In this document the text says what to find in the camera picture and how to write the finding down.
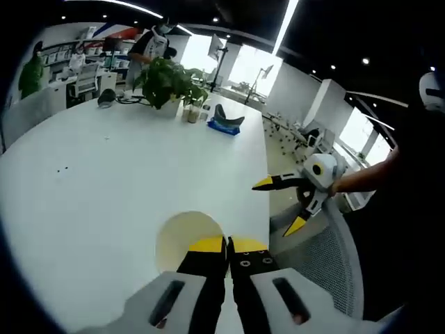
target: white round table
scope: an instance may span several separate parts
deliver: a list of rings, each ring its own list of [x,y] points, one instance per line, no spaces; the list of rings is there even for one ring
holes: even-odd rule
[[[251,190],[267,175],[261,114],[213,94],[210,114],[217,103],[228,118],[245,116],[240,134],[182,123],[181,110],[168,120],[140,104],[99,109],[91,100],[40,123],[0,157],[13,258],[65,330],[122,314],[159,274],[156,235],[179,212],[204,212],[226,236],[268,244],[268,192]]]

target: human hand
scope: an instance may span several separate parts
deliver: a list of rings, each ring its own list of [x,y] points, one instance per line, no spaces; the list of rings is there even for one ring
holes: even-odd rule
[[[336,193],[339,192],[339,181],[335,180],[330,187],[327,189],[329,197],[334,197]]]

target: green leaves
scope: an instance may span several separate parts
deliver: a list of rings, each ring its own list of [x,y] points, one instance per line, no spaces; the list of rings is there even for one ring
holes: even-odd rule
[[[172,95],[183,98],[184,106],[202,106],[209,94],[194,85],[192,77],[202,78],[203,72],[196,68],[185,70],[171,60],[155,58],[134,81],[133,90],[142,87],[145,99],[156,109],[162,108]]]

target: black shirt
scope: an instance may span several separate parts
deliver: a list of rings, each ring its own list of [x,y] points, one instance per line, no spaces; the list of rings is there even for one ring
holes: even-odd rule
[[[345,215],[362,269],[364,318],[374,321],[425,285],[442,252],[445,114],[408,109],[394,137],[399,155],[385,183],[365,208]]]

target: person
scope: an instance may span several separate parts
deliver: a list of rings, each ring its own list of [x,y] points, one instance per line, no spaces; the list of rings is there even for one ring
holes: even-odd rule
[[[177,54],[178,54],[178,51],[174,47],[168,47],[164,53],[164,58],[172,59],[172,58],[176,57]]]
[[[105,66],[106,53],[102,52],[97,59],[97,63],[99,64],[99,68]]]
[[[79,43],[76,46],[75,52],[71,56],[70,63],[68,66],[74,72],[78,72],[81,69],[81,67],[85,65],[85,59],[86,56],[83,52],[83,45],[82,43]]]
[[[157,26],[153,26],[131,48],[128,53],[130,64],[125,80],[127,89],[133,89],[134,80],[139,77],[144,66],[149,65],[157,57],[164,57],[165,52],[169,50],[170,44],[165,35],[171,32],[176,25],[176,23],[170,22],[169,19],[164,19]]]
[[[40,79],[43,77],[43,62],[40,58],[43,42],[39,41],[33,49],[33,56],[23,67],[19,78],[19,90],[22,92],[21,100],[40,90]]]
[[[421,78],[423,105],[410,104],[394,133],[387,159],[334,182],[330,194],[374,191],[368,204],[344,215],[359,255],[366,320],[377,321],[412,300],[424,298],[434,277],[434,226],[444,204],[442,159],[445,94],[438,75]]]

